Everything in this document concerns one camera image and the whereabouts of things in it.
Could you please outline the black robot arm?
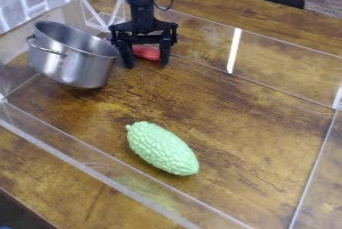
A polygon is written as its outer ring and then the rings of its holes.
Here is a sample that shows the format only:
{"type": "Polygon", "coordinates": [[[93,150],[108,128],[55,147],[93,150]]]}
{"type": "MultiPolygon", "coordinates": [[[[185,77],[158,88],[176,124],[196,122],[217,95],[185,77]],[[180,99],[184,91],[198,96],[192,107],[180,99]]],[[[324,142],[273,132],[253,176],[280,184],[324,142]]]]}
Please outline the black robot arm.
{"type": "Polygon", "coordinates": [[[153,7],[161,11],[154,0],[125,0],[130,9],[130,20],[120,24],[112,24],[108,29],[112,34],[110,44],[116,46],[126,68],[133,67],[133,44],[157,44],[160,52],[160,66],[169,61],[170,46],[177,42],[173,22],[160,21],[153,16],[153,7]]]}

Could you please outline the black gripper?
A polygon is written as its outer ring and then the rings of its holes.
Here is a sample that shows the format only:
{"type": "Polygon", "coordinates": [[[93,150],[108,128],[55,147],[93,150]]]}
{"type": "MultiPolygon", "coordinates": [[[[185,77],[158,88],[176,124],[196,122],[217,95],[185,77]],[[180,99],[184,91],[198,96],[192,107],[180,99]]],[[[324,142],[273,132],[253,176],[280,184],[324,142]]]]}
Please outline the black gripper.
{"type": "Polygon", "coordinates": [[[170,46],[177,42],[177,27],[176,23],[157,19],[152,20],[148,29],[134,28],[130,21],[112,24],[108,27],[112,34],[110,42],[117,46],[122,63],[128,69],[133,68],[133,53],[129,45],[134,44],[158,44],[160,66],[166,65],[170,46]]]}

